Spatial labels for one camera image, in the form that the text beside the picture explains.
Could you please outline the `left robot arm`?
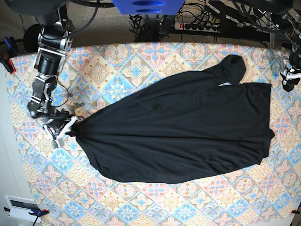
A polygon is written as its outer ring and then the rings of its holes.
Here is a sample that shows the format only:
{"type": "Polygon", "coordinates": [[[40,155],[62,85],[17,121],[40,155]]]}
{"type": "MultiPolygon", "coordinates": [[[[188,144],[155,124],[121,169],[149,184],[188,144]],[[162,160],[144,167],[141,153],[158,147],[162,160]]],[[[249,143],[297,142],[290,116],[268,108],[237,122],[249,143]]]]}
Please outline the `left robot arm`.
{"type": "Polygon", "coordinates": [[[290,92],[301,80],[301,11],[290,9],[283,18],[292,24],[293,30],[285,34],[292,42],[289,58],[283,57],[284,68],[280,71],[283,89],[290,92]]]}

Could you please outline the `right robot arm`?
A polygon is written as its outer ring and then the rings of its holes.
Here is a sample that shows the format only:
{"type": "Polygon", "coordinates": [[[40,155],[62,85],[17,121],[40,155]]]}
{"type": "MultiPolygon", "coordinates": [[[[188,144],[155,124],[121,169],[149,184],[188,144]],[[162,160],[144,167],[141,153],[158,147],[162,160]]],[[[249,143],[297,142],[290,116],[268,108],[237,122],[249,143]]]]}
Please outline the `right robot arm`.
{"type": "Polygon", "coordinates": [[[65,133],[79,120],[67,110],[59,110],[52,105],[51,93],[58,84],[59,73],[71,50],[75,27],[68,18],[68,6],[35,19],[41,25],[38,36],[38,52],[34,61],[34,69],[38,71],[32,83],[32,97],[27,105],[28,115],[42,121],[42,127],[51,141],[59,145],[65,133]]]}

